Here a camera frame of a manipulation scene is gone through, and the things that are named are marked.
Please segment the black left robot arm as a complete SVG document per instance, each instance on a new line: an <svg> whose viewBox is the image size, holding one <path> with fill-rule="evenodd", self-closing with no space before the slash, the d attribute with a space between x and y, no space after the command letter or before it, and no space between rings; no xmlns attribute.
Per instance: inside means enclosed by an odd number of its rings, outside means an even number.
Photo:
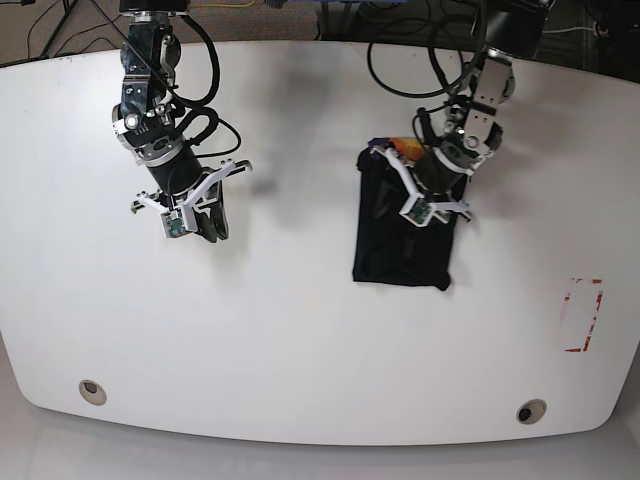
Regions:
<svg viewBox="0 0 640 480"><path fill-rule="evenodd" d="M512 60L535 57L548 18L550 1L481 1L473 24L477 52L465 64L462 79L448 83L443 133L433 131L430 114L419 109L418 137L425 153L412 168L419 188L443 197L461 178L471 176L500 147L503 128L496 122L501 103L513 94Z"/></svg>

